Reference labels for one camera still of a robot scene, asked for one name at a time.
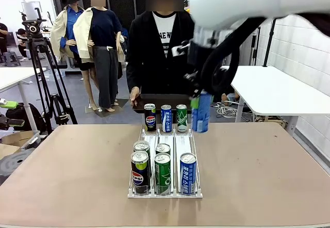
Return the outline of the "person's right hand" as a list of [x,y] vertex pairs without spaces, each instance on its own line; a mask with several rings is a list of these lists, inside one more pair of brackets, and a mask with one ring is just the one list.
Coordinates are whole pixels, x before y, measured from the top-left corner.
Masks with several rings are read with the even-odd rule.
[[137,99],[138,99],[139,95],[140,95],[139,87],[133,87],[131,89],[130,98],[129,98],[130,104],[132,107],[137,105],[137,102],[138,102]]

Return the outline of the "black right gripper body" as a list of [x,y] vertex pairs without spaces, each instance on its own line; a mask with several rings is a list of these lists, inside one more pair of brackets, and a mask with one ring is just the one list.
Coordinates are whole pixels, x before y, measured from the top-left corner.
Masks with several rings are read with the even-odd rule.
[[198,84],[200,81],[200,74],[203,69],[203,65],[207,59],[207,48],[190,41],[188,49],[187,64],[188,64],[188,76],[187,80],[192,84]]

